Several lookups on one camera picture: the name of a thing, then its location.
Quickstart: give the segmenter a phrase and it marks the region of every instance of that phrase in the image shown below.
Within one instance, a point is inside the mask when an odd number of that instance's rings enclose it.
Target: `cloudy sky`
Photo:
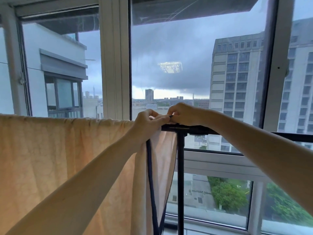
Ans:
[[[212,52],[215,39],[260,33],[265,30],[268,0],[259,0],[249,12],[210,16],[131,28],[132,95],[143,99],[145,89],[154,98],[184,96],[209,98]],[[313,0],[296,0],[294,20],[313,17]],[[99,31],[79,34],[87,46],[89,80],[83,91],[102,96]],[[182,62],[181,73],[166,74],[158,63]]]

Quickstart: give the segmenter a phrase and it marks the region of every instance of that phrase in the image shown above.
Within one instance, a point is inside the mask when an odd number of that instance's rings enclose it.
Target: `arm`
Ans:
[[[169,120],[152,110],[139,113],[125,136],[39,203],[7,235],[83,234],[130,156]]]
[[[172,122],[202,125],[222,135],[313,215],[313,151],[214,110],[177,104]]]

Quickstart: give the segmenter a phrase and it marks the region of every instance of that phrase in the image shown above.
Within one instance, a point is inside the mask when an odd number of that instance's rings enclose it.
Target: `clothes drying rack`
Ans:
[[[181,124],[165,124],[162,131],[175,132],[177,134],[177,179],[178,179],[178,224],[176,226],[166,226],[177,229],[178,235],[184,235],[184,146],[187,134],[201,136],[208,134],[219,135],[214,130],[204,126],[186,126]],[[296,133],[272,132],[295,142],[313,142],[313,135]]]

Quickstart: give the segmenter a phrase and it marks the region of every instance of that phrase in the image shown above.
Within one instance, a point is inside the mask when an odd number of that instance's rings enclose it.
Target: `person's left arm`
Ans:
[[[83,234],[130,156],[169,120],[153,110],[140,112],[125,136],[45,198],[6,235]]]

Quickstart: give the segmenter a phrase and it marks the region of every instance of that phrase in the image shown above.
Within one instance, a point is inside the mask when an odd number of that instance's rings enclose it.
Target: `person's left hand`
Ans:
[[[128,137],[134,138],[136,144],[146,142],[164,124],[170,121],[169,115],[160,115],[148,109],[138,114],[134,125],[127,132]]]

